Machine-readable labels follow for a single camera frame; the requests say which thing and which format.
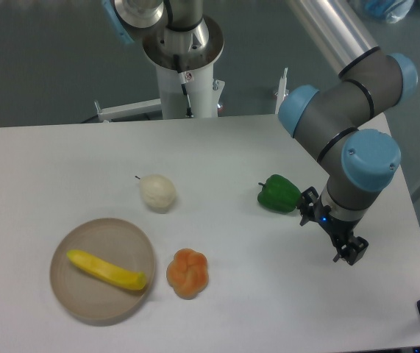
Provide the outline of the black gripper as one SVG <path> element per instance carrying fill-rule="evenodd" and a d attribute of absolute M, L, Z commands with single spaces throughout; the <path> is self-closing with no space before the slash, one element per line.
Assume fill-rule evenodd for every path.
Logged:
<path fill-rule="evenodd" d="M 336 263 L 343 260 L 354 265 L 365 254 L 369 242 L 362 237 L 350 236 L 357 225 L 356 220 L 345 220 L 343 213 L 338 213 L 337 204 L 328 193 L 318 197 L 317 190 L 311 186 L 304 190 L 296 208 L 301 215 L 300 225 L 316 222 L 330 236 L 337 254 L 333 258 Z"/>

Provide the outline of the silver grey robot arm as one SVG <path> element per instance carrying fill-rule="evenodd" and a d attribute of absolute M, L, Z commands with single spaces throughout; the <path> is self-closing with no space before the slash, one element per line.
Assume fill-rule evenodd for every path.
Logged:
<path fill-rule="evenodd" d="M 139 40 L 157 71 L 160 98 L 139 110 L 165 119 L 215 118 L 222 82 L 213 78 L 224 39 L 201 1 L 104 1 L 126 43 Z M 384 54 L 346 1 L 290 1 L 289 7 L 337 72 L 321 92 L 310 85 L 280 92 L 277 117 L 289 135 L 328 173 L 322 192 L 295 198 L 302 222 L 317 223 L 336 258 L 355 264 L 368 242 L 354 234 L 401 161 L 396 141 L 364 124 L 410 97 L 418 74 L 402 54 Z"/>

